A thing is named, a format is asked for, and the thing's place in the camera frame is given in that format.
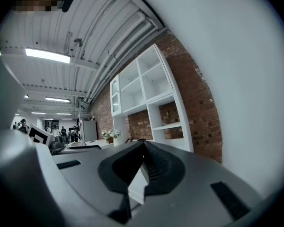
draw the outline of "white table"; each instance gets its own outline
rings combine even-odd
[[[95,146],[98,145],[101,147],[101,149],[106,149],[109,147],[113,147],[114,144],[107,144],[107,142],[105,140],[95,140],[94,142],[90,142],[87,141],[85,142],[85,144],[87,146]],[[58,152],[57,155],[61,155],[61,154],[72,154],[72,153],[79,153],[79,152],[86,152],[86,151],[93,151],[95,150],[94,148],[86,148],[86,149],[69,149],[68,147],[66,147],[65,149],[63,149],[62,151]]]

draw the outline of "white cabinet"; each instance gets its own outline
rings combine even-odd
[[[112,116],[122,112],[120,100],[119,74],[110,82],[110,107]]]
[[[127,140],[125,119],[147,109],[153,140],[193,152],[190,127],[177,83],[160,49],[154,44],[133,60],[110,84],[114,127]],[[159,106],[175,102],[179,122],[163,125]],[[166,139],[164,131],[182,128],[183,138]]]

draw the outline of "black slot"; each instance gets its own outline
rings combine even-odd
[[[218,182],[213,183],[210,186],[234,220],[238,220],[249,212],[247,206],[225,183]]]
[[[81,163],[77,160],[74,161],[68,161],[68,162],[63,162],[63,163],[58,163],[57,167],[61,170],[61,169],[65,169],[68,167],[72,167],[72,166],[76,166],[76,165],[80,165]]]

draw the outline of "rectangular light fixture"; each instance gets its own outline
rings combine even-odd
[[[51,100],[51,101],[66,102],[66,103],[69,103],[69,102],[70,102],[69,99],[54,98],[54,97],[49,97],[49,96],[46,96],[45,99],[46,99],[46,100]]]
[[[59,61],[63,63],[69,64],[71,61],[70,56],[61,55],[53,52],[48,51],[41,51],[41,50],[35,50],[35,49],[25,49],[27,56],[33,56],[53,61]]]

